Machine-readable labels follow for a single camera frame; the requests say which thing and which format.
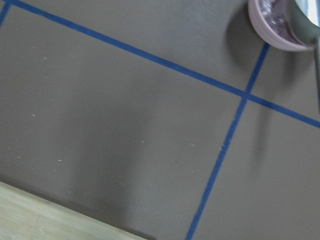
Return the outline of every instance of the round container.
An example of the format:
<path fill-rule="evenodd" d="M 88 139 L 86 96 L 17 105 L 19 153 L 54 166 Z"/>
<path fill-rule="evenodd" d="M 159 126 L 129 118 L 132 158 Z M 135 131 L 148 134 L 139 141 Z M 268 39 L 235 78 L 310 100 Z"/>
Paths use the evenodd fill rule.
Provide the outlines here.
<path fill-rule="evenodd" d="M 291 34 L 285 18 L 287 2 L 288 0 L 249 0 L 249 17 L 254 30 L 275 48 L 291 52 L 313 50 L 295 40 Z"/>

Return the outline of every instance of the blue line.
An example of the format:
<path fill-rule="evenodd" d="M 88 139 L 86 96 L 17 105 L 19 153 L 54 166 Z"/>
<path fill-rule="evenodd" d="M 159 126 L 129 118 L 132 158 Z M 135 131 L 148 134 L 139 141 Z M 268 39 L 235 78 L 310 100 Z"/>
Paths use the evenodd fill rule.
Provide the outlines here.
<path fill-rule="evenodd" d="M 258 96 L 252 95 L 252 94 L 250 94 L 248 96 L 248 99 L 250 101 L 252 101 L 252 102 L 255 102 L 257 104 L 260 104 L 262 106 L 265 106 L 267 108 L 275 110 L 275 111 L 277 111 L 279 113 L 282 113 L 282 114 L 287 115 L 289 117 L 292 117 L 294 119 L 300 120 L 300 121 L 302 121 L 302 122 L 304 122 L 306 124 L 309 124 L 309 125 L 312 125 L 314 127 L 320 128 L 320 121 L 317 121 L 317 120 L 312 119 L 312 118 L 310 118 L 308 116 L 305 116 L 305 115 L 302 115 L 302 114 L 297 113 L 295 111 L 292 111 L 292 110 L 290 110 L 288 108 L 285 108 L 283 106 L 275 104 L 275 103 L 273 103 L 271 101 L 262 99 L 261 97 L 258 97 Z"/>
<path fill-rule="evenodd" d="M 162 66 L 165 66 L 167 68 L 175 70 L 177 72 L 180 72 L 180 73 L 182 73 L 184 75 L 187 75 L 187 76 L 192 77 L 194 79 L 200 80 L 200 81 L 202 81 L 204 83 L 210 84 L 210 85 L 215 86 L 215 87 L 217 87 L 219 89 L 225 90 L 225 91 L 227 91 L 229 93 L 232 93 L 232 94 L 235 94 L 235 95 L 238 95 L 238 96 L 242 96 L 245 93 L 243 90 L 240 90 L 240 89 L 238 89 L 236 87 L 233 87 L 231 85 L 228 85 L 226 83 L 223 83 L 221 81 L 213 79 L 211 77 L 205 76 L 205 75 L 203 75 L 201 73 L 198 73 L 196 71 L 190 70 L 190 69 L 188 69 L 186 67 L 183 67 L 181 65 L 178 65 L 178 64 L 176 64 L 174 62 L 165 60 L 165 59 L 163 59 L 161 57 L 158 57 L 158 56 L 153 55 L 153 54 L 151 54 L 149 52 L 143 51 L 143 50 L 141 50 L 139 48 L 131 46 L 131 45 L 129 45 L 127 43 L 124 43 L 122 41 L 116 40 L 116 39 L 114 39 L 112 37 L 109 37 L 107 35 L 104 35 L 104 34 L 102 34 L 100 32 L 97 32 L 97 31 L 94 31 L 92 29 L 89 29 L 89 28 L 87 28 L 85 26 L 79 25 L 79 24 L 77 24 L 75 22 L 69 21 L 69 20 L 67 20 L 65 18 L 50 14 L 50 13 L 48 13 L 46 11 L 43 11 L 43 10 L 37 8 L 37 7 L 34 7 L 34 6 L 29 5 L 27 3 L 24 3 L 24 2 L 22 2 L 20 0 L 11 0 L 11 4 L 13 4 L 13 5 L 15 5 L 15 6 L 21 8 L 21 9 L 27 10 L 27 11 L 29 11 L 31 13 L 41 15 L 41 16 L 43 16 L 43 17 L 45 17 L 45 18 L 47 18 L 47 19 L 49 19 L 51 21 L 54 21 L 54 22 L 56 22 L 58 24 L 61 24 L 61 25 L 64 25 L 64 26 L 66 26 L 68 28 L 77 30 L 78 32 L 86 34 L 86 35 L 88 35 L 88 36 L 90 36 L 92 38 L 101 40 L 101 41 L 103 41 L 105 43 L 108 43 L 108 44 L 111 44 L 111 45 L 113 45 L 113 46 L 115 46 L 117 48 L 120 48 L 120 49 L 125 50 L 125 51 L 130 52 L 130 53 L 133 53 L 135 55 L 138 55 L 138 56 L 140 56 L 142 58 L 148 59 L 148 60 L 150 60 L 152 62 L 155 62 L 157 64 L 160 64 Z"/>
<path fill-rule="evenodd" d="M 215 165 L 213 167 L 213 170 L 212 170 L 212 173 L 210 175 L 210 178 L 207 182 L 207 185 L 205 187 L 205 190 L 204 190 L 204 193 L 202 195 L 202 198 L 201 198 L 201 202 L 200 202 L 200 205 L 197 209 L 197 212 L 196 214 L 194 215 L 193 217 L 193 220 L 191 222 L 191 225 L 190 225 L 190 228 L 189 228 L 189 231 L 185 237 L 185 240 L 191 240 L 196 232 L 196 229 L 197 229 L 197 226 L 199 224 L 199 221 L 200 221 L 200 218 L 204 212 L 204 209 L 206 207 L 206 204 L 208 202 L 208 199 L 209 199 L 209 196 L 210 196 L 210 193 L 214 187 L 214 184 L 215 184 L 215 181 L 217 179 L 217 176 L 218 176 L 218 173 L 220 171 L 220 168 L 222 166 L 222 163 L 225 159 L 225 156 L 227 154 L 227 151 L 229 149 L 229 145 L 231 143 L 231 140 L 236 132 L 236 129 L 237 129 L 237 126 L 238 126 L 238 123 L 241 119 L 241 116 L 244 112 L 244 109 L 246 107 L 246 103 L 248 101 L 248 97 L 250 95 L 250 92 L 257 80 L 257 77 L 258 77 L 258 74 L 260 72 L 260 69 L 262 67 L 262 64 L 263 64 L 263 61 L 267 55 L 267 52 L 268 52 L 268 49 L 269 49 L 269 44 L 265 43 L 262 47 L 262 50 L 261 50 L 261 53 L 259 55 L 259 58 L 255 64 L 255 67 L 252 71 L 252 74 L 251 74 L 251 77 L 250 77 L 250 80 L 247 84 L 247 87 L 246 87 L 246 90 L 245 90 L 245 94 L 243 95 L 242 99 L 241 99 L 241 102 L 237 108 L 237 111 L 236 111 L 236 114 L 235 114 L 235 117 L 234 117 L 234 120 L 233 122 L 231 123 L 231 126 L 229 128 L 229 131 L 225 137 L 225 140 L 223 142 L 223 145 L 221 147 L 221 151 L 220 151 L 220 154 L 215 162 Z"/>
<path fill-rule="evenodd" d="M 1 27 L 2 23 L 5 21 L 5 18 L 7 16 L 7 13 L 9 11 L 10 6 L 11 6 L 11 1 L 7 0 L 2 8 L 1 13 L 0 13 L 0 27 Z"/>

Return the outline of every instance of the wooden plank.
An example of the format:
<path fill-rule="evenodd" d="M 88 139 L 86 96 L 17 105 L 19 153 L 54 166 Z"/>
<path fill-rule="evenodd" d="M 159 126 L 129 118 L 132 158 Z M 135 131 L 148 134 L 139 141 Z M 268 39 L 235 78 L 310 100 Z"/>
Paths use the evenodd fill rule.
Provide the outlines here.
<path fill-rule="evenodd" d="M 1 240 L 143 240 L 0 182 Z"/>

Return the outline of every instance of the gray surface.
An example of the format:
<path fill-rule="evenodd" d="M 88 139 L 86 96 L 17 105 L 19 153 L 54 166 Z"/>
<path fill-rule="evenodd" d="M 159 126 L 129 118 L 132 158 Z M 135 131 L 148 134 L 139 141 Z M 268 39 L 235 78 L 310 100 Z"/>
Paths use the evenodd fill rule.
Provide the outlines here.
<path fill-rule="evenodd" d="M 195 240 L 318 240 L 320 129 L 249 102 Z"/>
<path fill-rule="evenodd" d="M 183 239 L 239 97 L 14 6 L 0 53 L 0 181 Z"/>
<path fill-rule="evenodd" d="M 271 47 L 252 93 L 319 121 L 314 53 Z"/>
<path fill-rule="evenodd" d="M 241 89 L 263 45 L 247 0 L 26 2 Z"/>

